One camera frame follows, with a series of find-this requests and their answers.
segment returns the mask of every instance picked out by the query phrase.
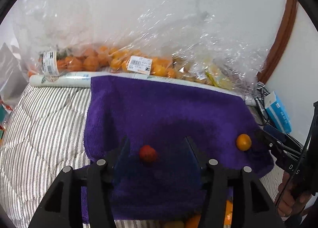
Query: blue and white package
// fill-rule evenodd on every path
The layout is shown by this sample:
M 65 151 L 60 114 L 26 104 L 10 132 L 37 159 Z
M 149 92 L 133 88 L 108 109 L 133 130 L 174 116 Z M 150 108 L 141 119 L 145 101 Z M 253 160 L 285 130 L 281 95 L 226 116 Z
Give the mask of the blue and white package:
M 275 92 L 271 92 L 264 98 L 264 105 L 268 116 L 273 120 L 277 129 L 283 133 L 290 133 L 292 125 L 288 114 Z

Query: quilted bedding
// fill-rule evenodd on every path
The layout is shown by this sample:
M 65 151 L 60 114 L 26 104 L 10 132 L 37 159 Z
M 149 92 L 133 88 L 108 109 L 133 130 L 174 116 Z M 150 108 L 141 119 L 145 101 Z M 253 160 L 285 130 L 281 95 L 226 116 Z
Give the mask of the quilted bedding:
M 91 100 L 87 88 L 27 86 L 12 112 L 0 147 L 0 204 L 17 228 L 28 227 L 42 197 L 60 170 L 90 163 L 83 137 Z M 277 194 L 282 171 L 261 179 Z M 157 222 L 117 221 L 117 227 L 159 227 Z

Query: white label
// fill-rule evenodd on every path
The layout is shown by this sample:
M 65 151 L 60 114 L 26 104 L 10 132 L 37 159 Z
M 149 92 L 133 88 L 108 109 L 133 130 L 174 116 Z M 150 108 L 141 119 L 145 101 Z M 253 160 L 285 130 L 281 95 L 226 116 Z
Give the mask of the white label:
M 197 72 L 197 76 L 198 76 L 200 81 L 203 79 L 206 79 L 206 73 L 204 73 L 204 72 Z
M 59 76 L 58 67 L 56 64 L 56 54 L 56 50 L 43 53 L 44 75 Z
M 128 62 L 127 70 L 150 75 L 151 64 L 152 59 L 141 56 L 131 56 Z

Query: human hand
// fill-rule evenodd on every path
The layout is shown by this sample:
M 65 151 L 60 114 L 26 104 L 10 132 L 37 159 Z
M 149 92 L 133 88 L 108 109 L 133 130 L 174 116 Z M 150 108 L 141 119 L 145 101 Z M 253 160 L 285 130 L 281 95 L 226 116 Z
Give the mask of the human hand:
M 289 174 L 287 172 L 284 172 L 282 183 L 278 186 L 279 193 L 276 196 L 275 203 L 277 202 L 279 194 L 283 190 L 283 187 L 287 183 L 288 179 Z M 304 192 L 296 200 L 294 200 L 293 196 L 291 195 L 292 188 L 293 183 L 290 182 L 287 188 L 285 189 L 283 197 L 278 205 L 278 213 L 282 217 L 300 213 L 305 207 L 305 205 L 308 203 L 309 199 L 312 197 L 312 195 L 309 192 Z

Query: red fruit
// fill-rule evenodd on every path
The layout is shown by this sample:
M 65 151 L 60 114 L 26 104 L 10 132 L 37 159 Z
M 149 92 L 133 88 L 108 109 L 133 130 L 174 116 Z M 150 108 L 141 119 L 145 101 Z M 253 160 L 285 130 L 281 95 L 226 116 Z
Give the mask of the red fruit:
M 143 162 L 151 163 L 157 160 L 158 154 L 151 146 L 145 145 L 139 150 L 139 158 Z

